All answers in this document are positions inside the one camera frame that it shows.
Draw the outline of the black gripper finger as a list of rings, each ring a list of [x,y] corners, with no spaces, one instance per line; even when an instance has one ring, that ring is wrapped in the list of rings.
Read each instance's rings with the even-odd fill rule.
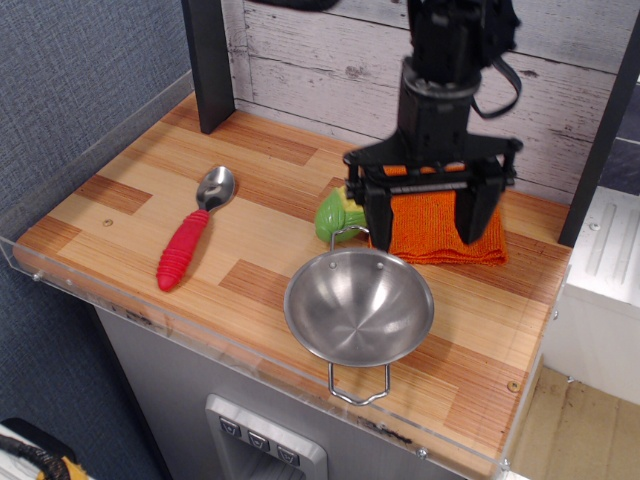
[[[364,196],[364,213],[372,245],[388,251],[394,218],[391,195],[383,188],[368,188]]]
[[[472,183],[455,194],[455,227],[461,241],[471,245],[478,241],[494,214],[503,192],[498,183]]]

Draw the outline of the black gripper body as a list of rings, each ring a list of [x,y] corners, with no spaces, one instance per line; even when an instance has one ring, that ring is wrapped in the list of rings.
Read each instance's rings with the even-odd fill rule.
[[[346,196],[363,203],[376,189],[388,195],[458,190],[461,203],[496,203],[514,181],[514,158],[522,149],[515,138],[468,131],[469,115],[494,119],[513,102],[493,112],[475,103],[480,69],[460,82],[440,84],[404,59],[396,131],[388,139],[344,156]]]

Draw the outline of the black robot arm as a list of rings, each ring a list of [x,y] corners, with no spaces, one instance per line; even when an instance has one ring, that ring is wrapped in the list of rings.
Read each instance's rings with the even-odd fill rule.
[[[479,240],[516,176],[516,138],[468,131],[472,112],[495,119],[512,103],[484,112],[475,100],[483,69],[522,83],[503,60],[520,25],[509,1],[410,1],[413,52],[402,64],[397,127],[386,140],[345,155],[346,195],[362,206],[374,247],[392,240],[391,201],[398,195],[452,190],[455,227],[466,244]]]

